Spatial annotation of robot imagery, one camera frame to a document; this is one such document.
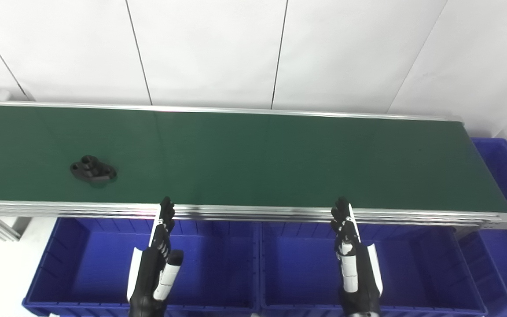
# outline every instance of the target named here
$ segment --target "aluminum rail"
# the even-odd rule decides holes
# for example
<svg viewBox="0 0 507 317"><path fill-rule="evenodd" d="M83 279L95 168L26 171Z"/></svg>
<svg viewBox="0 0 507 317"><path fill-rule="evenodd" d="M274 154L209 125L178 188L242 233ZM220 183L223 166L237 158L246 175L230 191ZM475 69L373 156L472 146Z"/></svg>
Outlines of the aluminum rail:
<svg viewBox="0 0 507 317"><path fill-rule="evenodd" d="M0 201L0 216L153 219L157 203ZM175 219L328 222L330 207L175 205ZM507 229L507 213L354 208L361 223Z"/></svg>
<svg viewBox="0 0 507 317"><path fill-rule="evenodd" d="M365 118L389 120L422 120L422 121L459 121L457 116L419 116L406 114L354 114L349 112L326 111L298 111L298 110L266 110L248 108L212 108L212 107L177 107L177 106L150 106L133 104L89 104L89 103L57 103L57 102L0 102L5 107L44 107L44 108L82 108L82 109L109 109L109 110L139 110L156 112L193 112L207 114L271 114L277 116L306 116L306 117L334 117L334 118Z"/></svg>

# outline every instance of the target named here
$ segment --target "robotic arm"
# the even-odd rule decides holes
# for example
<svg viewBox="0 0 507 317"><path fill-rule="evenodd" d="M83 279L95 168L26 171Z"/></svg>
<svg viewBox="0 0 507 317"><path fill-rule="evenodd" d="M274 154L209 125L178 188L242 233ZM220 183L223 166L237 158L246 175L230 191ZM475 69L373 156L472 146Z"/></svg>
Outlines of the robotic arm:
<svg viewBox="0 0 507 317"><path fill-rule="evenodd" d="M183 263L183 251L171 250L169 243L175 225L174 204L165 197L160 205L148 247L144 251L135 248L132 254L127 288L129 317L163 317L165 300Z"/></svg>
<svg viewBox="0 0 507 317"><path fill-rule="evenodd" d="M332 208L332 229L336 232L334 250L340 260L342 287L339 295L346 317L380 317L378 299L382 279L375 245L361 243L352 205L344 197Z"/></svg>

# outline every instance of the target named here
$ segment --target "robotic hand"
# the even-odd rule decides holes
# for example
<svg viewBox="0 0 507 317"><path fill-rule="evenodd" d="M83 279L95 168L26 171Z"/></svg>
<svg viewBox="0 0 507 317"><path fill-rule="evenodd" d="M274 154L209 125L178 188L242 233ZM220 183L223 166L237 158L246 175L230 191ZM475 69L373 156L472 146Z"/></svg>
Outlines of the robotic hand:
<svg viewBox="0 0 507 317"><path fill-rule="evenodd" d="M171 250L169 233L175 225L174 204L169 197L161 202L148 247L134 249L129 272L129 317L163 317L167 295L183 263L183 251Z"/></svg>
<svg viewBox="0 0 507 317"><path fill-rule="evenodd" d="M375 245L361 243L352 205L344 197L332 208L332 229L336 232L334 250L340 260L343 285L340 302L346 317L380 317L378 299L382 293L381 273Z"/></svg>

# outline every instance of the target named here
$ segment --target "white floor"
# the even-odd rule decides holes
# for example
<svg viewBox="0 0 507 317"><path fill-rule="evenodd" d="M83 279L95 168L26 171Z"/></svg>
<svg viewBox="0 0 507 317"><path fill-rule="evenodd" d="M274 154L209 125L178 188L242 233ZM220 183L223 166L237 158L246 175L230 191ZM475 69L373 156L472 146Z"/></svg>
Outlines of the white floor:
<svg viewBox="0 0 507 317"><path fill-rule="evenodd" d="M34 218L20 242L0 241L0 317L34 316L21 306L56 218Z"/></svg>

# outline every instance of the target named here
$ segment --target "black plastic part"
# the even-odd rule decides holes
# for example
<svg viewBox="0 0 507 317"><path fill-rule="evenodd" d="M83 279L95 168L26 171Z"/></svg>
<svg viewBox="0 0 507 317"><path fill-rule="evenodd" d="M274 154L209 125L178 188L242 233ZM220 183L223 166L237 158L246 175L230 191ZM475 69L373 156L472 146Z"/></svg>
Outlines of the black plastic part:
<svg viewBox="0 0 507 317"><path fill-rule="evenodd" d="M79 162L70 165L70 171L76 178L86 182L106 182L117 176L115 168L91 155L83 156Z"/></svg>

